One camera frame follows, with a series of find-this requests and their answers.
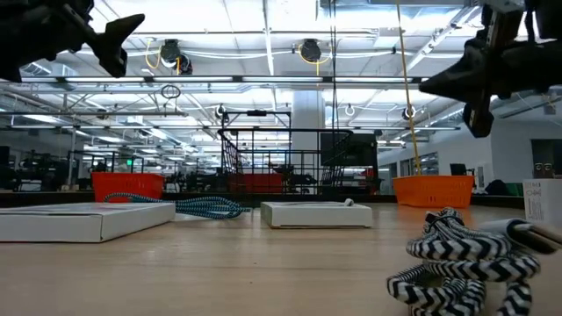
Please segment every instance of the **ceiling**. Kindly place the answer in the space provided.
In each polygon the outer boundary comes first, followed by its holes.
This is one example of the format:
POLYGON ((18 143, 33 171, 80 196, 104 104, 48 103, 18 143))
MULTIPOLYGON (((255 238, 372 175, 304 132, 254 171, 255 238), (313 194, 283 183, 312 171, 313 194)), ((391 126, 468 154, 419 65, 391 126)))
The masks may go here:
MULTIPOLYGON (((402 28, 405 63, 408 77, 429 77, 453 63, 463 53, 465 41, 482 26, 478 7, 466 6, 466 0, 402 0, 402 28)), ((306 75, 389 77, 403 75, 398 14, 394 1, 340 0, 336 8, 335 58, 330 58, 330 25, 328 9, 316 0, 97 0, 90 15, 90 25, 103 32, 107 22, 116 18, 144 13, 145 22, 126 41, 129 53, 127 76, 173 76, 176 71, 159 62, 160 45, 166 39, 180 40, 180 47, 193 65, 193 76, 237 75, 306 75), (299 45, 304 39, 316 39, 326 62, 318 67, 305 63, 299 45)), ((526 33, 522 28, 522 38, 526 33)), ((84 46, 77 54, 60 53, 56 61, 37 61, 51 75, 81 77, 108 76, 97 58, 84 46), (65 73, 61 74, 61 65, 65 73)), ((71 110, 137 112, 147 126, 213 126, 218 122, 215 111, 222 105, 228 111, 253 109, 290 111, 292 92, 301 89, 323 90, 328 106, 333 106, 331 84, 306 87, 298 84, 244 83, 182 83, 183 94, 176 100, 161 96, 158 84, 146 83, 1 83, 10 92, 32 95, 47 105, 28 103, 37 111, 62 109, 64 98, 71 110), (147 115, 156 111, 180 111, 183 116, 147 115)), ((417 110, 416 124, 431 126, 434 120, 461 109, 463 104, 442 97, 421 93, 412 85, 411 103, 417 110)), ((403 82, 393 84, 357 84, 337 86, 339 126, 404 126, 402 111, 407 106, 403 82)), ((0 104, 5 111, 14 110, 0 104)), ((499 112, 525 106, 511 104, 499 112)), ((123 118, 100 120, 95 117, 65 117, 66 122, 82 125, 124 125, 123 118)), ((35 120, 19 119, 22 124, 35 120)), ((274 117, 241 117, 233 126, 274 126, 281 123, 274 117)), ((185 145, 197 140, 213 140, 208 131, 163 130, 170 138, 185 145)), ((106 131, 92 131, 99 135, 106 131)), ((396 132, 385 132, 389 140, 396 132)), ((135 131, 125 137, 127 142, 143 143, 135 131)), ((275 139, 279 133, 265 134, 275 139)))

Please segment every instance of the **white column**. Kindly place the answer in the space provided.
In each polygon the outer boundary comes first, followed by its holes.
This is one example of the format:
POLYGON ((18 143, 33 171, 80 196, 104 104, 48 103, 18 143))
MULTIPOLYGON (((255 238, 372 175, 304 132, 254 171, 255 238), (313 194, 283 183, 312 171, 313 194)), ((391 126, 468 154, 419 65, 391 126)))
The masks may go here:
MULTIPOLYGON (((292 100, 292 128, 321 129, 325 128, 325 102, 321 91, 294 91, 292 100)), ((318 133, 292 133, 293 150, 319 150, 318 133)), ((291 165, 295 174, 308 174, 317 181, 321 179, 318 154, 293 154, 291 165)))

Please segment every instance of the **orange bin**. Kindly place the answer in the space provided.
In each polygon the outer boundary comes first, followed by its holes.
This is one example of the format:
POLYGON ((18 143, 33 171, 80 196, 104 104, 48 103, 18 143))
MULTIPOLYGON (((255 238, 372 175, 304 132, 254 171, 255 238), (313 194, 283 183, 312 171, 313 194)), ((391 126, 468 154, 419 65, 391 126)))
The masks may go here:
POLYGON ((242 174, 229 177, 231 191, 239 193, 283 193, 281 174, 242 174))
MULTIPOLYGON (((148 198, 161 198, 164 177, 155 174, 92 172, 96 202, 112 193, 133 193, 148 198)), ((127 197, 114 197, 110 202, 125 203, 127 197)))
POLYGON ((399 205, 466 208, 474 176, 403 176, 394 178, 399 205))

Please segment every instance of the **teal braided cable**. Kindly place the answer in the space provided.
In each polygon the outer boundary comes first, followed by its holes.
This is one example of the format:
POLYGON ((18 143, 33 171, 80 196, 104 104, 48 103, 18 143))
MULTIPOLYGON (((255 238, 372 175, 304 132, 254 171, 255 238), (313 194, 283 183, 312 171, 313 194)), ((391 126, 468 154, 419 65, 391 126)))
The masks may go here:
POLYGON ((223 197, 197 197, 179 201, 166 201, 132 193, 112 193, 105 197, 104 201, 107 202, 111 198, 131 198, 133 203, 174 203, 176 213, 207 219, 233 219, 243 212, 250 211, 248 207, 242 207, 238 203, 223 197))

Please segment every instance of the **black and white striped cable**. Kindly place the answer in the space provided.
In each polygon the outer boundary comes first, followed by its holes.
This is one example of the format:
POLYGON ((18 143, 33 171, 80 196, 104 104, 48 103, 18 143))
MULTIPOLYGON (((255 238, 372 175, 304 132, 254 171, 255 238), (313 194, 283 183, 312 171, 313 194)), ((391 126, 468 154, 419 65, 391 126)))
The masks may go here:
POLYGON ((387 279, 388 292, 411 307, 413 315, 478 315, 484 308, 484 282, 505 282, 507 295, 498 315, 528 315, 532 303, 527 279, 540 271, 538 260, 495 233, 473 231, 461 215, 445 208, 426 222, 423 236, 407 244, 423 264, 387 279), (441 287, 418 281, 442 279, 441 287))

